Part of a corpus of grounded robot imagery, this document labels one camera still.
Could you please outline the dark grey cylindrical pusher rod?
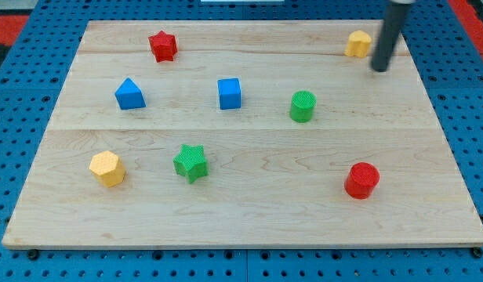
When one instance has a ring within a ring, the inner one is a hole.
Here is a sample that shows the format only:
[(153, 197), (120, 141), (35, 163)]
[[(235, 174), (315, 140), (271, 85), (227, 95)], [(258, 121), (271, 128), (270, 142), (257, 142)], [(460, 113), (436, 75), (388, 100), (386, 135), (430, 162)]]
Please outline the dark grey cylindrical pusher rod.
[(398, 37), (412, 8), (413, 0), (389, 0), (385, 9), (383, 23), (379, 31), (370, 67), (375, 72), (386, 72)]

